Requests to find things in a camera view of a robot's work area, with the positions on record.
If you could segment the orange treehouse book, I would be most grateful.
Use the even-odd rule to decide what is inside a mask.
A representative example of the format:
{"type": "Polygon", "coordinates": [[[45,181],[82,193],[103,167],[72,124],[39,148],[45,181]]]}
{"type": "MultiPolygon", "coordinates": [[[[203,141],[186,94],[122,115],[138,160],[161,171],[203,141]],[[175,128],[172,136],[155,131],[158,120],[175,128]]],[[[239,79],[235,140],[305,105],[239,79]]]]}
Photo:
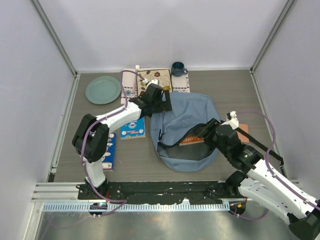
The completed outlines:
{"type": "Polygon", "coordinates": [[[204,138],[198,136],[186,136],[180,143],[179,146],[187,146],[193,144],[203,143],[204,138]]]}

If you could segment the blue student backpack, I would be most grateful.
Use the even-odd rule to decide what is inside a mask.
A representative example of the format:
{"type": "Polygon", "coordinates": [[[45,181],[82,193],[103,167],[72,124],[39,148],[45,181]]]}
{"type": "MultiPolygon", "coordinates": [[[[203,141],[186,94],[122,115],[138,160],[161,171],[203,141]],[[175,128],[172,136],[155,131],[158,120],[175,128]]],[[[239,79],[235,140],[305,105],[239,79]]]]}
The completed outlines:
{"type": "Polygon", "coordinates": [[[210,97],[199,93],[170,92],[172,111],[155,113],[150,134],[157,155],[172,170],[196,172],[208,167],[220,151],[204,142],[179,146],[198,133],[211,119],[223,123],[210,97]]]}

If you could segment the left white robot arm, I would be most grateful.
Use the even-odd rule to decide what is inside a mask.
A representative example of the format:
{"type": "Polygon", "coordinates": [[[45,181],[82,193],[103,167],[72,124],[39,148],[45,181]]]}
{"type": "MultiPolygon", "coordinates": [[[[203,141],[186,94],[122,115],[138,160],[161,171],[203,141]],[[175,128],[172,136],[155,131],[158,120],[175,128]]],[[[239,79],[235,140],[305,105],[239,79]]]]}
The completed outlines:
{"type": "Polygon", "coordinates": [[[102,158],[107,150],[109,135],[130,122],[171,110],[170,92],[149,83],[142,95],[130,99],[124,106],[98,116],[86,114],[82,118],[72,145],[80,155],[85,179],[91,185],[89,194],[93,198],[100,200],[107,192],[102,158]]]}

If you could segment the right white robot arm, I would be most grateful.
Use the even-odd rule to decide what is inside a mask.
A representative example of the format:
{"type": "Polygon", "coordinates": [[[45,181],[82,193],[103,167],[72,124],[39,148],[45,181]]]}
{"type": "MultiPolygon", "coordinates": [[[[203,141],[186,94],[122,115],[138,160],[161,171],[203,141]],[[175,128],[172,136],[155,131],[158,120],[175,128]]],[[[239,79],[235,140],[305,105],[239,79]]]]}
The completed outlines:
{"type": "Polygon", "coordinates": [[[237,117],[220,123],[210,120],[198,133],[209,147],[218,149],[236,168],[226,184],[233,198],[254,200],[282,219],[300,240],[314,240],[320,233],[320,201],[288,180],[254,147],[240,141],[237,117]]]}

